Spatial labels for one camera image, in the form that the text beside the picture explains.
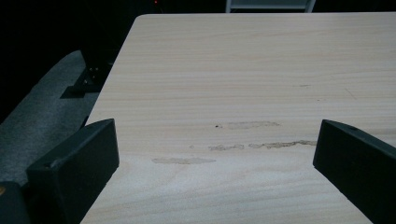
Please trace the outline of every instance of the gray carpet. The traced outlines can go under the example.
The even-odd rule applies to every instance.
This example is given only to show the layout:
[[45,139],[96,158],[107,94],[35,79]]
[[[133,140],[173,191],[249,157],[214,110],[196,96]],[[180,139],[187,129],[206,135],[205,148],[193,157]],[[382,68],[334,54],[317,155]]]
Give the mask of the gray carpet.
[[54,65],[0,125],[0,181],[27,182],[26,168],[78,131],[99,93],[60,99],[85,68],[80,51]]

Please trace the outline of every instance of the scratch mark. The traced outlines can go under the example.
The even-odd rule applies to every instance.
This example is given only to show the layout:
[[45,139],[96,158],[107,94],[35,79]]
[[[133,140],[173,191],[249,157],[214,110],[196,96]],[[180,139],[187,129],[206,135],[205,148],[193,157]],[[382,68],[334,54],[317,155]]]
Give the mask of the scratch mark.
[[300,140],[300,141],[295,141],[295,142],[288,142],[288,143],[264,143],[264,144],[249,144],[248,146],[251,148],[260,148],[260,147],[267,147],[268,149],[274,147],[274,148],[280,148],[280,147],[292,147],[297,144],[300,145],[306,145],[306,146],[316,146],[317,142],[316,141],[305,141],[305,140]]
[[225,151],[225,150],[230,150],[230,149],[244,149],[244,145],[233,145],[231,147],[225,147],[224,145],[218,145],[216,147],[209,147],[211,151]]
[[353,99],[358,100],[358,99],[356,99],[356,97],[352,94],[352,92],[350,92],[347,88],[346,88],[346,91],[349,92],[349,95],[352,96]]
[[224,125],[217,124],[216,128],[228,128],[230,130],[236,129],[251,129],[251,128],[259,128],[259,127],[271,127],[271,126],[280,126],[280,124],[271,121],[251,121],[251,122],[230,122]]
[[187,159],[182,159],[182,158],[159,158],[159,159],[153,159],[152,160],[154,163],[162,163],[162,164],[201,164],[201,163],[207,163],[207,162],[214,162],[215,160],[209,160],[209,159],[201,159],[201,158],[187,158]]

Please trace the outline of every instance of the table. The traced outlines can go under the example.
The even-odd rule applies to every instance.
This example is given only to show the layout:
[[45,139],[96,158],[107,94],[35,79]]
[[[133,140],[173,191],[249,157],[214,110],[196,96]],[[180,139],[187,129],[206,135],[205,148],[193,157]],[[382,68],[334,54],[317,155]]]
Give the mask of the table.
[[120,168],[83,223],[369,223],[312,160],[323,119],[396,146],[395,21],[139,17],[89,119],[115,119]]

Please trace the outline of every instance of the screw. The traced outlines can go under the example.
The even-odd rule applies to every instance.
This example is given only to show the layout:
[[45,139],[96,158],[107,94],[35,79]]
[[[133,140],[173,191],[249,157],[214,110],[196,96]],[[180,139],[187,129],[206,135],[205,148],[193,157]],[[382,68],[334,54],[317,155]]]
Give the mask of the screw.
[[0,186],[0,196],[1,196],[2,194],[4,194],[5,192],[6,192],[6,188],[3,187],[3,186]]

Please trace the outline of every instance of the light wood surface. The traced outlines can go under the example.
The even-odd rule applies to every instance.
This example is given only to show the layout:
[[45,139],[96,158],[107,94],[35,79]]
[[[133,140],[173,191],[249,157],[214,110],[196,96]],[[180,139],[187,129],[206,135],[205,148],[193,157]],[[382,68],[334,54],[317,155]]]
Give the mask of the light wood surface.
[[115,119],[120,168],[83,223],[369,223],[312,160],[323,119],[396,146],[395,21],[138,18],[89,119]]

